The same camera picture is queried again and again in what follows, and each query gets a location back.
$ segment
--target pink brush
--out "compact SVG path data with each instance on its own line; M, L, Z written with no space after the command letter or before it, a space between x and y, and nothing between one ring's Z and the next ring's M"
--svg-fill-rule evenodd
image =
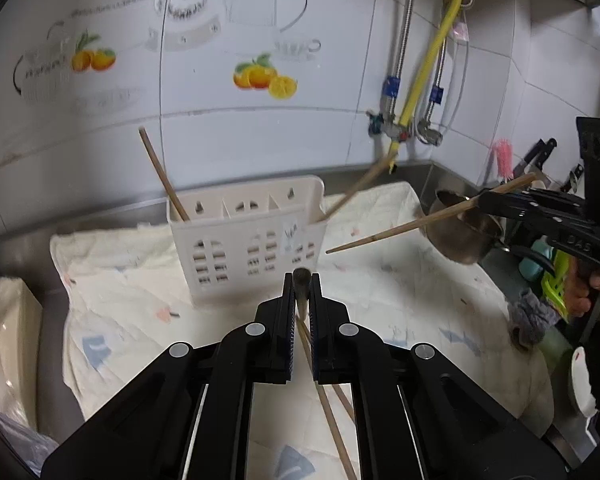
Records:
M513 147L507 139L498 139L491 146L498 162L498 178L503 181L513 178L512 156Z

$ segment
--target yellow gas hose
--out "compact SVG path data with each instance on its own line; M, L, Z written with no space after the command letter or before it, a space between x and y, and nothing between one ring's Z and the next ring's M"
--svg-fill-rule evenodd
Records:
M418 71L418 75L415 79L413 86L411 87L411 92L407 101L404 104L404 108L402 110L402 115L400 116L400 121L398 124L400 126L408 126L413 114L416 111L416 106L418 104L418 100L420 99L420 94L424 89L427 79L429 78L429 73L431 72L431 67L433 67L433 63L438 56L438 52L440 47L442 46L442 42L445 40L446 35L451 30L452 25L454 24L454 20L458 15L458 11L460 10L460 5L462 4L462 0L451 0L449 3L448 10L446 12L445 18L440 23L440 28L438 29L438 33L436 37L433 39L431 46L429 47L429 51L427 52L427 57L422 63L420 70Z

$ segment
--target cloth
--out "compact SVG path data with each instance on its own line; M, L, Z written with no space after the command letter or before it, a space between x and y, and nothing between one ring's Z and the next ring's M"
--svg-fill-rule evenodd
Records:
M338 198L325 198L323 208ZM322 246L420 215L407 183L376 187L330 219ZM261 301L280 294L244 304L192 304L168 226L54 237L51 253L70 297L64 380L85 418L168 345L220 341L252 321ZM316 271L323 295L347 305L353 322L404 348L429 342L513 415L532 412L539 427L550 425L553 399L544 359L510 343L506 300L479 266L447 260L416 231L323 253ZM343 389L351 400L350 388ZM360 477L355 426L333 389L326 387L326 393ZM258 480L346 478L299 344L290 383L255 385L247 469L248 478Z
M517 301L507 305L509 333L524 349L539 344L546 331L560 320L560 314L546 301L539 300L530 288L520 292Z

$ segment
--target kitchen counter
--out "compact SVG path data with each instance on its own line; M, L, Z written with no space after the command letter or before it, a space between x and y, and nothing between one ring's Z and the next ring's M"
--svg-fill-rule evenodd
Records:
M327 194L346 190L364 173L363 168L336 171L315 171L325 182ZM471 194L466 183L434 164L398 167L375 184L407 180L418 194L423 208L431 204L435 190L453 189ZM62 380L62 334L68 312L68 298L49 257L48 243L53 234L68 234L97 228L131 227L138 222L166 222L165 199L124 206L48 224L29 232L0 239L0 275L21 276L43 305L43 322L38 360L38 421L40 430L58 442L63 442L84 421L75 397ZM517 261L510 254L491 251L482 266L507 298L516 298L526 287L519 275ZM570 347L557 330L551 330L541 345L548 370L552 374L555 397L555 419L549 435L569 464L577 465L591 451L592 443L582 430L584 420L578 420L570 410L564 367Z

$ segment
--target knife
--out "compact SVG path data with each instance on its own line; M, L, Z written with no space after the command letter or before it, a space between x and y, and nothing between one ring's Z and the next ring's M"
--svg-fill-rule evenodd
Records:
M553 137L549 139L531 167L531 171L538 176L538 180L541 180L547 189L551 186L551 179L542 172L542 167L557 146L558 142Z
M583 165L578 164L575 168L573 168L569 172L569 177L568 177L567 181L564 183L564 185L560 188L560 191L563 193L568 193L568 192L570 192L571 189L573 189L573 192L577 193L578 192L578 181L580 180L580 177L582 176L583 173L584 173Z
M523 173L525 173L526 167L529 164L531 164L531 161L534 160L536 158L536 156L538 156L538 154L542 151L542 149L544 147L545 147L544 140L542 140L542 139L538 140L538 142L536 142L536 144L525 155L525 158L523 158L516 165L516 167L513 168L513 178L518 178Z

